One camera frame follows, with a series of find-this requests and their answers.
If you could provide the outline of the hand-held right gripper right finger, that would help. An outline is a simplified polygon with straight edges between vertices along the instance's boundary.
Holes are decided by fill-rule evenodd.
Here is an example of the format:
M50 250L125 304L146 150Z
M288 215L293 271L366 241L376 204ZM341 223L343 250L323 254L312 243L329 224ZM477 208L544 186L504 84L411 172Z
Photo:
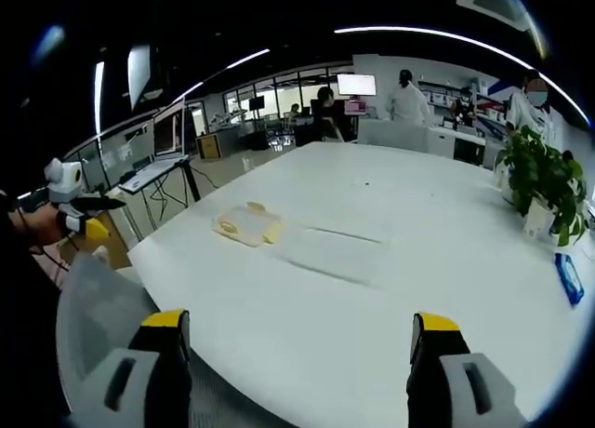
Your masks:
M414 314L406 394L410 427L527 425L513 384L442 315Z

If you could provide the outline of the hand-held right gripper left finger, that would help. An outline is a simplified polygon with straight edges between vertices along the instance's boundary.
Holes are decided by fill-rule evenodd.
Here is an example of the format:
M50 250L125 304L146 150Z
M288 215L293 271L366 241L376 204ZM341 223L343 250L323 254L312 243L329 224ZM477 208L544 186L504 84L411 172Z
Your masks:
M113 350L85 379L81 425L188 427L190 356L190 313L149 315L128 346Z

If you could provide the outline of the person's left hand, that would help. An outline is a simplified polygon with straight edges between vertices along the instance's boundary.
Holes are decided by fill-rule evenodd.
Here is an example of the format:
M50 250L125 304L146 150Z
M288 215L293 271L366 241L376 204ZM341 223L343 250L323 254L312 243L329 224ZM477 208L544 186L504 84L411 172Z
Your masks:
M63 238L59 215L57 208L47 204L21 216L30 247L51 246Z

